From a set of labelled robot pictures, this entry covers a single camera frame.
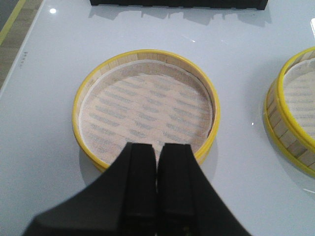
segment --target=steamer basket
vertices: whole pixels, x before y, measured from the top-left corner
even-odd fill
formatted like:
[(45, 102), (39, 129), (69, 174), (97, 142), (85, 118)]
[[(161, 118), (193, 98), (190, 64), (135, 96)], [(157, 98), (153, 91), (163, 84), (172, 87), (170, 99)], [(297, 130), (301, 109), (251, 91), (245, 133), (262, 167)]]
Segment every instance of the steamer basket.
[(126, 142), (191, 144), (201, 163), (219, 126), (216, 91), (195, 64), (174, 53), (137, 50), (96, 67), (77, 91), (77, 142), (101, 171)]
[(315, 177), (315, 47), (293, 56), (264, 104), (270, 136), (289, 160)]

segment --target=white table surface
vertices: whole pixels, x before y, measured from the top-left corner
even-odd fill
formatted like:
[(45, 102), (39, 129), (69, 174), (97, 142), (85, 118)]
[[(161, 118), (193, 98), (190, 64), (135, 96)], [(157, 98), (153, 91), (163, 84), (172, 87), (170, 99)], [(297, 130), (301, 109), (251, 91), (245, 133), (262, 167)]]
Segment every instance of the white table surface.
[(265, 11), (44, 0), (0, 93), (0, 235), (19, 236), (100, 175), (72, 132), (86, 75), (117, 54), (161, 49), (200, 66), (218, 92), (220, 127), (202, 169), (237, 219), (253, 236), (314, 236), (315, 178), (262, 122), (282, 65), (314, 45), (312, 18), (314, 0), (269, 0)]

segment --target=perforated paper liner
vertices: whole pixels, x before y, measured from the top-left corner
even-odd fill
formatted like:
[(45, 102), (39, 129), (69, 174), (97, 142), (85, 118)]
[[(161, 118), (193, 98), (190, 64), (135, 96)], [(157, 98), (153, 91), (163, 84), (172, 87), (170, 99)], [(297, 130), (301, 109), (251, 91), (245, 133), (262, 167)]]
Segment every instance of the perforated paper liner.
[(118, 55), (93, 70), (79, 88), (73, 108), (74, 134), (101, 169), (126, 142), (191, 144), (206, 157), (218, 129), (220, 109), (206, 75), (183, 57), (158, 50)]
[(272, 83), (264, 118), (271, 137), (296, 166), (315, 177), (315, 48), (293, 56)]

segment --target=yellow rim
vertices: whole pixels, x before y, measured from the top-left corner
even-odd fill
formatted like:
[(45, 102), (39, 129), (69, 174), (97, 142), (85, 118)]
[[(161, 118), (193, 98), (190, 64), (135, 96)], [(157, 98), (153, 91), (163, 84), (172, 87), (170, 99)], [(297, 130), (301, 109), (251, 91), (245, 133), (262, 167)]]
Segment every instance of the yellow rim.
[(276, 143), (276, 145), (278, 146), (278, 148), (283, 152), (283, 154), (285, 154), (285, 156), (297, 167), (299, 167), (301, 170), (303, 170), (304, 172), (308, 173), (311, 176), (315, 177), (315, 171), (312, 170), (311, 168), (309, 168), (308, 166), (304, 165), (302, 162), (300, 162), (299, 160), (297, 160), (286, 148), (285, 146), (282, 145), (282, 143), (280, 142), (280, 140), (278, 139), (278, 137), (276, 136), (274, 130), (272, 129), (272, 126), (269, 122), (268, 119), (268, 114), (267, 114), (267, 99), (265, 99), (264, 101), (264, 121), (265, 121), (265, 125), (266, 128), (270, 134), (270, 137), (272, 138), (272, 140)]
[(17, 18), (17, 16), (19, 15), (24, 3), (26, 0), (19, 0), (17, 2), (17, 4), (15, 5), (11, 15), (9, 16), (8, 20), (5, 22), (3, 28), (1, 29), (0, 32), (0, 46), (2, 44), (2, 42), (4, 41), (6, 35), (9, 33), (15, 19)]
[(281, 117), (283, 118), (283, 121), (289, 128), (289, 130), (294, 134), (295, 137), (310, 151), (315, 152), (315, 140), (308, 135), (304, 129), (299, 125), (299, 123), (295, 120), (294, 116), (289, 110), (288, 105), (285, 102), (284, 98), (284, 89), (283, 89), (283, 82), (284, 82), (284, 75), (287, 69), (294, 63), (294, 61), (311, 51), (314, 51), (315, 47), (308, 48), (292, 58), (290, 58), (283, 66), (281, 69), (279, 76), (276, 81), (276, 89), (275, 89), (275, 98), (277, 99), (277, 107), (278, 111), (281, 114)]
[(110, 64), (111, 62), (118, 60), (120, 58), (129, 56), (129, 55), (133, 55), (133, 54), (137, 54), (137, 53), (155, 53), (155, 54), (171, 56), (173, 58), (176, 58), (178, 60), (185, 62), (186, 64), (189, 64), (192, 68), (194, 68), (198, 73), (200, 73), (205, 78), (205, 81), (207, 82), (207, 84), (209, 85), (209, 87), (212, 91), (212, 96), (210, 94), (210, 97), (211, 97), (212, 107), (213, 107), (213, 111), (214, 111), (214, 117), (213, 117), (211, 132), (210, 132), (208, 138), (206, 139), (205, 143), (201, 146), (201, 148), (194, 154), (197, 161), (201, 164), (204, 161), (204, 159), (206, 158), (206, 155), (208, 154), (208, 152), (210, 150), (211, 144), (214, 141), (214, 138), (215, 138), (215, 136), (218, 132), (218, 128), (219, 128), (220, 104), (219, 104), (219, 98), (218, 98), (217, 92), (216, 92), (213, 84), (211, 83), (211, 81), (207, 77), (207, 75), (197, 65), (195, 65), (194, 63), (192, 63), (191, 61), (187, 60), (186, 58), (184, 58), (180, 55), (177, 55), (177, 54), (171, 53), (171, 52), (167, 52), (167, 51), (162, 51), (162, 50), (143, 49), (143, 50), (135, 50), (135, 51), (119, 54), (119, 55), (112, 57), (111, 59), (101, 63), (85, 78), (85, 80), (83, 81), (83, 83), (81, 84), (81, 86), (79, 87), (79, 89), (75, 95), (74, 103), (73, 103), (73, 110), (72, 110), (72, 126), (73, 126), (74, 136), (75, 136), (77, 142), (79, 143), (79, 145), (83, 149), (83, 151), (92, 159), (92, 161), (94, 162), (94, 164), (97, 166), (98, 169), (100, 169), (102, 171), (102, 170), (107, 169), (109, 167), (109, 165), (107, 163), (105, 163), (105, 162), (101, 161), (99, 158), (97, 158), (88, 149), (88, 147), (84, 144), (84, 142), (82, 140), (82, 137), (80, 135), (80, 131), (78, 129), (78, 120), (76, 118), (76, 110), (78, 109), (78, 100), (79, 100), (79, 97), (80, 97), (81, 92), (82, 92), (83, 88), (85, 87), (85, 85), (92, 78), (92, 76), (98, 70), (100, 70), (103, 66)]

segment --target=black object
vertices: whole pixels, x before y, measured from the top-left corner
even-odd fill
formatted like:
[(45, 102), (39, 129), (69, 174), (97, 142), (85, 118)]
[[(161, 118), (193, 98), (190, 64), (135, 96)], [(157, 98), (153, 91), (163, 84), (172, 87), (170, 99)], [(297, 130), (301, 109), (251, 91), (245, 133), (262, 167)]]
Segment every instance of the black object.
[(95, 182), (36, 216), (23, 235), (154, 236), (155, 220), (154, 150), (151, 145), (128, 143)]
[(157, 172), (152, 145), (127, 143), (95, 182), (36, 216), (23, 236), (156, 233), (250, 236), (207, 181), (190, 145), (165, 144)]
[(171, 7), (257, 8), (264, 10), (268, 0), (90, 0), (91, 5), (118, 4)]
[(250, 236), (204, 176), (190, 145), (165, 144), (157, 187), (159, 236)]

